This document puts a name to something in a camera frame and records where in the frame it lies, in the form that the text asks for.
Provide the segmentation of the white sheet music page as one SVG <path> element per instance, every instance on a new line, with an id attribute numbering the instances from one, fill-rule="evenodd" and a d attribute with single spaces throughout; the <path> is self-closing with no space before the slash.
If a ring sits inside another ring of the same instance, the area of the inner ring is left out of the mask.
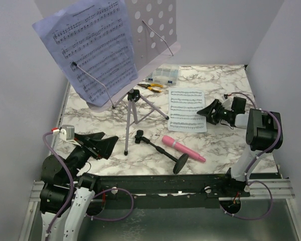
<path id="1" fill-rule="evenodd" d="M 206 118 L 197 112 L 205 107 L 204 92 L 196 88 L 169 88 L 168 130 L 185 133 L 205 133 Z"/>

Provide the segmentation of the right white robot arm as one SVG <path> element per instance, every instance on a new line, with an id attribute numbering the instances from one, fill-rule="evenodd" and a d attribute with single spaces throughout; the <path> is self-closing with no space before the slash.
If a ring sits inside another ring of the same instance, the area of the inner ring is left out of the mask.
<path id="1" fill-rule="evenodd" d="M 245 150 L 230 168 L 232 179 L 221 183 L 221 192 L 228 197 L 239 191 L 236 181 L 247 181 L 260 158 L 279 149 L 283 143 L 280 113 L 256 108 L 246 112 L 245 108 L 246 99 L 234 97 L 230 109 L 226 108 L 225 102 L 215 99 L 210 105 L 197 111 L 197 114 L 204 116 L 210 124 L 217 125 L 221 121 L 226 121 L 230 127 L 246 130 Z"/>

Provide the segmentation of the lilac music stand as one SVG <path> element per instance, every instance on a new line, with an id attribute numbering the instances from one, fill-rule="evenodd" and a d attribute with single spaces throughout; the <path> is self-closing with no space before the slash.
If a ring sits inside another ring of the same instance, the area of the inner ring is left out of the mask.
<path id="1" fill-rule="evenodd" d="M 144 118 L 138 118 L 136 102 L 142 99 L 150 106 L 150 112 L 157 111 L 165 119 L 169 117 L 154 106 L 135 86 L 151 72 L 172 58 L 180 49 L 176 34 L 176 1 L 125 1 L 130 18 L 134 61 L 138 70 L 138 78 L 119 91 L 111 101 L 103 107 L 89 108 L 102 112 L 108 108 L 116 108 L 124 99 L 128 100 L 125 128 L 124 154 L 128 154 L 129 128 Z"/>

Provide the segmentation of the lilac sheet music page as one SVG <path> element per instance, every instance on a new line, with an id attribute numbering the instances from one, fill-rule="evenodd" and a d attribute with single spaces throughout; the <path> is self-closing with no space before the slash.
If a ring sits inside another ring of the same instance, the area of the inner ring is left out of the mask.
<path id="1" fill-rule="evenodd" d="M 104 106 L 138 77 L 124 1 L 78 1 L 32 27 L 91 105 Z"/>

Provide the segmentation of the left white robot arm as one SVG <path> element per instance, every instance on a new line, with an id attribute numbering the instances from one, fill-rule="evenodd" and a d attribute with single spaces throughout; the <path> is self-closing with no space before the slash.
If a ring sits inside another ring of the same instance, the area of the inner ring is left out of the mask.
<path id="1" fill-rule="evenodd" d="M 58 155 L 50 144 L 51 154 L 43 161 L 40 212 L 43 222 L 42 240 L 76 240 L 90 201 L 101 193 L 100 178 L 79 171 L 89 158 L 108 159 L 118 141 L 117 136 L 105 138 L 104 132 L 80 135 L 65 128 L 54 128 L 43 135 L 59 136 L 75 148 L 67 158 Z"/>

